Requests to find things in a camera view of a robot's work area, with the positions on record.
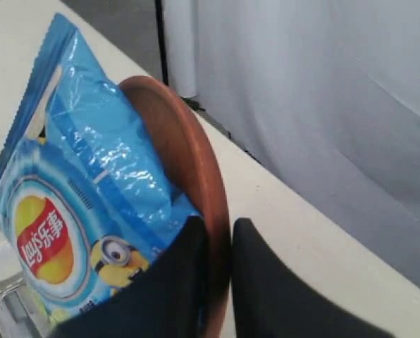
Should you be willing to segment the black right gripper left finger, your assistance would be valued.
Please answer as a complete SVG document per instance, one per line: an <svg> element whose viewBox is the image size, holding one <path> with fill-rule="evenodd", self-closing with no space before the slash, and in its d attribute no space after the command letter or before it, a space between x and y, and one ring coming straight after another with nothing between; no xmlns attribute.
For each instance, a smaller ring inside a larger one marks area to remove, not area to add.
<svg viewBox="0 0 420 338"><path fill-rule="evenodd" d="M197 337L207 266L204 221L193 216L131 285L61 323L54 337Z"/></svg>

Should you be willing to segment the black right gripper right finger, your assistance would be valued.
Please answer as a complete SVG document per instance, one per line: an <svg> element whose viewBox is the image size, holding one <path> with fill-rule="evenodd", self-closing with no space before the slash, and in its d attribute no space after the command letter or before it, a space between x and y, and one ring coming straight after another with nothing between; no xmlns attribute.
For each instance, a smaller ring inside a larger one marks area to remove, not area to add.
<svg viewBox="0 0 420 338"><path fill-rule="evenodd" d="M420 337L420 289L347 235L278 256L240 218L232 265L238 337Z"/></svg>

